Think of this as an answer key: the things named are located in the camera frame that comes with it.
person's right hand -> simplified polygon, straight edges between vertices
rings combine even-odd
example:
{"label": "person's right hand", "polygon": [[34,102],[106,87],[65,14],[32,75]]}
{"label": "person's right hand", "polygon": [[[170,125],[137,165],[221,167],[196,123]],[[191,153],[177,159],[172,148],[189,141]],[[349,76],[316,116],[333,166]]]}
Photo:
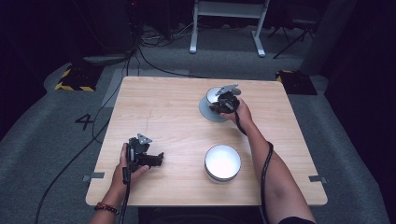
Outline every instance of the person's right hand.
{"label": "person's right hand", "polygon": [[[248,105],[245,103],[245,101],[242,99],[238,99],[238,100],[239,100],[239,106],[238,109],[236,110],[236,113],[238,113],[239,123],[241,127],[245,130],[248,128],[250,124],[253,123],[253,119],[251,117],[251,113],[248,108]],[[233,123],[236,124],[235,113],[231,113],[231,114],[221,113],[220,115],[222,118],[232,120]]]}

dark background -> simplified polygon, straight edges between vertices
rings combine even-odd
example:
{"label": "dark background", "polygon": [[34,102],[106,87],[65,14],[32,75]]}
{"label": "dark background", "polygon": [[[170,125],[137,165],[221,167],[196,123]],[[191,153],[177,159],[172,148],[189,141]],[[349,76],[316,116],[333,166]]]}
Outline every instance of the dark background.
{"label": "dark background", "polygon": [[[24,111],[46,94],[43,82],[53,70],[72,62],[73,55],[109,53],[98,44],[92,32],[108,46],[122,51],[127,49],[131,38],[128,34],[134,24],[155,23],[150,11],[158,8],[147,9],[143,7],[145,4],[165,6],[162,7],[165,10],[163,17],[167,22],[160,24],[165,27],[164,33],[179,22],[190,22],[193,5],[193,1],[150,0],[142,5],[136,1],[141,8],[131,15],[130,8],[122,13],[117,11],[125,10],[120,9],[123,4],[109,7],[106,1],[77,2],[84,19],[73,1],[59,1],[58,5],[45,0],[2,1],[0,139]],[[393,161],[396,158],[394,11],[393,1],[358,1],[346,29],[320,72],[329,79],[325,95],[334,113],[380,186],[391,222],[396,222],[395,214],[391,212],[395,211],[396,201],[393,174],[396,171]],[[60,36],[65,30],[67,40]]]}

gray carpet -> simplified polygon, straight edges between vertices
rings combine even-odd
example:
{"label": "gray carpet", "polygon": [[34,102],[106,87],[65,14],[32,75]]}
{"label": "gray carpet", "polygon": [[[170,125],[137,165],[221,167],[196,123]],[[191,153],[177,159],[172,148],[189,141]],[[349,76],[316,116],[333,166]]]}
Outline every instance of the gray carpet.
{"label": "gray carpet", "polygon": [[[267,38],[271,31],[263,30],[267,57],[260,58],[250,30],[204,30],[198,35],[194,55],[189,54],[189,36],[166,47],[141,49],[150,63],[176,73],[275,80],[276,71],[299,68],[311,42],[310,37],[297,42],[273,60],[287,41],[282,32]],[[23,114],[0,143],[0,223],[34,222],[50,182],[111,116],[115,99],[101,107],[126,75],[124,63],[107,66],[95,92],[56,91],[67,65],[49,74],[44,83],[48,93]],[[139,76],[171,76],[153,72],[140,53],[131,59],[128,73],[136,76],[137,71]],[[318,173],[328,180],[324,188],[329,202],[312,207],[318,223],[389,223],[378,185],[323,95],[326,78],[317,75],[311,79],[318,95],[289,95],[289,99]],[[92,115],[95,123],[84,131],[83,124],[75,120],[86,114]],[[99,134],[99,140],[105,132]],[[88,183],[82,177],[93,171],[100,148],[101,144],[93,141],[55,182],[41,208],[39,223],[88,222],[93,208],[85,203]],[[128,207],[125,223],[137,223],[135,207]]]}

